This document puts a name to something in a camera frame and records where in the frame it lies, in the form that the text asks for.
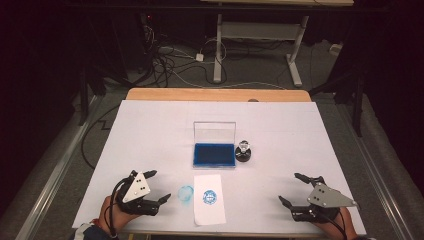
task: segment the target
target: clear plastic box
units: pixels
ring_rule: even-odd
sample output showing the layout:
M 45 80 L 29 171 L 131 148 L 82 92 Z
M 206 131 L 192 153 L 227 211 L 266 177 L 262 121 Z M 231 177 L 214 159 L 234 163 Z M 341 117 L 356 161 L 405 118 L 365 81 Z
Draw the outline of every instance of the clear plastic box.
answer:
M 235 122 L 194 122 L 195 168 L 235 167 Z

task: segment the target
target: gray carpet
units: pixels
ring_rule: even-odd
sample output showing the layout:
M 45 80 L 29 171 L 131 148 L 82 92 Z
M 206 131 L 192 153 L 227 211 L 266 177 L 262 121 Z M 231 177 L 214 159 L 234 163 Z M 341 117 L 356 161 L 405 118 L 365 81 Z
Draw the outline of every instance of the gray carpet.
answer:
M 283 43 L 276 49 L 252 48 L 246 56 L 246 49 L 237 46 L 239 50 L 228 52 L 227 59 L 224 60 L 224 67 L 227 81 L 223 86 L 237 85 L 233 88 L 269 88 L 275 89 L 271 85 L 246 84 L 249 82 L 262 82 L 277 85 L 279 87 L 294 89 L 291 82 L 284 54 L 290 51 L 291 45 Z M 304 82 L 301 89 L 309 90 L 326 81 L 327 76 L 336 60 L 336 57 L 328 54 L 330 44 L 323 42 L 314 47 L 302 46 L 296 61 L 300 75 Z M 196 51 L 184 46 L 178 49 L 194 56 Z M 190 60 L 182 58 L 172 58 L 176 65 L 182 65 Z M 175 72 L 182 71 L 187 67 L 174 69 Z M 213 66 L 204 65 L 207 77 L 212 79 Z M 205 71 L 199 67 L 187 69 L 178 73 L 179 77 L 172 76 L 168 79 L 168 87 L 194 87 L 194 85 L 214 86 L 205 81 Z M 150 78 L 142 84 L 153 82 Z M 94 120 L 100 118 L 110 109 L 115 107 L 122 99 L 125 99 L 127 89 L 124 89 L 113 81 L 106 81 L 108 91 L 101 99 L 100 105 L 95 112 L 91 112 Z M 416 186 L 412 183 L 408 173 L 402 167 L 394 150 L 390 146 L 384 131 L 375 119 L 372 106 L 365 98 L 362 133 L 363 137 L 358 139 L 349 125 L 351 106 L 336 105 L 331 94 L 318 94 L 313 97 L 317 102 L 322 115 L 325 127 L 328 131 L 331 143 L 340 161 L 343 172 L 346 176 L 349 187 L 357 202 L 361 205 L 360 214 L 370 237 L 376 239 L 419 239 L 424 234 L 424 222 L 420 215 L 424 213 L 423 198 Z M 106 120 L 106 128 L 113 123 L 117 109 L 106 114 L 101 120 Z M 28 177 L 25 185 L 21 188 L 14 203 L 9 207 L 6 214 L 0 221 L 0 239 L 14 239 L 28 214 L 36 202 L 41 190 L 55 168 L 58 159 L 63 155 L 65 149 L 78 130 L 79 112 L 62 133 L 52 143 L 44 157 L 34 168 Z M 102 122 L 96 123 L 88 132 L 84 139 L 84 153 L 91 165 L 96 164 L 104 143 L 109 134 L 108 130 L 102 130 Z M 389 194 L 381 196 L 373 178 L 373 171 L 369 170 L 366 159 L 369 158 L 377 167 L 378 172 L 387 184 Z M 42 222 L 37 231 L 34 232 L 34 239 L 67 239 L 72 233 L 71 225 L 79 208 L 79 204 L 84 197 L 86 187 L 89 183 L 93 170 L 83 160 L 80 146 L 77 146 L 70 160 L 70 166 L 60 184 L 60 188 L 54 196 L 54 200 L 48 207 L 45 215 L 41 216 Z M 387 204 L 384 199 L 392 197 L 394 202 Z M 388 207 L 394 205 L 401 212 L 402 219 L 391 219 L 387 215 Z M 406 227 L 401 227 L 401 233 L 396 227 L 396 222 L 405 222 Z M 143 235 L 136 235 L 134 239 L 144 239 Z M 121 239 L 128 239 L 128 235 L 123 234 Z

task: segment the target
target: white table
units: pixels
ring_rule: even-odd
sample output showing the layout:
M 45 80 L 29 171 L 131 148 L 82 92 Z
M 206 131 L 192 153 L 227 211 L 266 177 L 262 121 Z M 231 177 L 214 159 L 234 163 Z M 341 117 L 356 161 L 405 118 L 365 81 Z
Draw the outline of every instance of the white table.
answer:
M 194 121 L 235 121 L 236 142 L 251 143 L 250 161 L 228 170 L 193 169 Z M 321 235 L 309 223 L 294 222 L 278 199 L 281 195 L 293 205 L 309 205 L 306 198 L 313 188 L 295 179 L 295 172 L 323 176 L 329 187 L 352 197 L 312 102 L 123 101 L 73 227 L 98 217 L 104 197 L 131 170 L 158 171 L 148 179 L 152 192 L 146 199 L 172 194 L 158 215 L 128 224 L 124 230 L 132 233 Z M 221 175 L 226 224 L 196 226 L 193 201 L 178 198 L 181 187 L 193 186 L 193 177 L 203 174 Z M 358 234 L 365 234 L 357 209 L 350 210 Z

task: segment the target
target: sleeve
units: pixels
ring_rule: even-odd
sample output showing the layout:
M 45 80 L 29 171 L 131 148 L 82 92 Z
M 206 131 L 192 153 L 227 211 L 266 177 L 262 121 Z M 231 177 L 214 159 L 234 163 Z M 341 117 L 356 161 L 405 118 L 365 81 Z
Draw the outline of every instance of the sleeve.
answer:
M 376 240 L 375 238 L 367 238 L 367 237 L 357 237 L 352 240 Z
M 69 240 L 110 240 L 110 236 L 96 225 L 84 223 Z

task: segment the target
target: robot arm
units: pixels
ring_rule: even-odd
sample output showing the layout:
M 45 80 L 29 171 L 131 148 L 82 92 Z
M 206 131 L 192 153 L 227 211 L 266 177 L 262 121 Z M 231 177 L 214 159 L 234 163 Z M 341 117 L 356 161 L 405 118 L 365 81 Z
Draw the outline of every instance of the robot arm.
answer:
M 314 187 L 307 198 L 310 203 L 309 206 L 293 206 L 290 201 L 278 196 L 283 206 L 291 211 L 293 220 L 296 222 L 327 223 L 336 218 L 340 212 L 340 207 L 358 206 L 352 199 L 329 188 L 321 176 L 310 178 L 300 173 L 294 175 L 304 183 L 311 183 Z
M 116 196 L 116 202 L 121 211 L 128 214 L 149 216 L 155 216 L 159 212 L 160 205 L 166 203 L 171 194 L 161 197 L 158 201 L 144 199 L 144 196 L 150 193 L 146 179 L 155 176 L 156 173 L 155 170 L 142 174 L 136 171 L 131 172 Z

